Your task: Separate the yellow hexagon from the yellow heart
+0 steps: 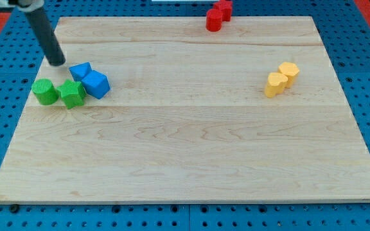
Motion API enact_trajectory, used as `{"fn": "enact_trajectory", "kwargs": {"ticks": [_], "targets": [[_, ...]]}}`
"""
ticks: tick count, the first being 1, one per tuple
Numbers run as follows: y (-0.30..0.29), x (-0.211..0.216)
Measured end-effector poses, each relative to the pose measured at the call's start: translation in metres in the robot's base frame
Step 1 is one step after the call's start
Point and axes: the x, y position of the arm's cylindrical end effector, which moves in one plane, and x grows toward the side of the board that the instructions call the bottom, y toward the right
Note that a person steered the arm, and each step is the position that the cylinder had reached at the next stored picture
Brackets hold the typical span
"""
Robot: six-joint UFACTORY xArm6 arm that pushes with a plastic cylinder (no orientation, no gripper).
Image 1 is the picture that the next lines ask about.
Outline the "grey robot arm end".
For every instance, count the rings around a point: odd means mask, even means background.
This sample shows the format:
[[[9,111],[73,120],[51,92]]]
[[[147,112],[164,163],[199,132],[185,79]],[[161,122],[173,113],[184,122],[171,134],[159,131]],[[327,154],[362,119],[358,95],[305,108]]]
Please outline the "grey robot arm end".
[[[22,12],[33,12],[44,6],[44,0],[7,0],[10,6],[16,6]]]

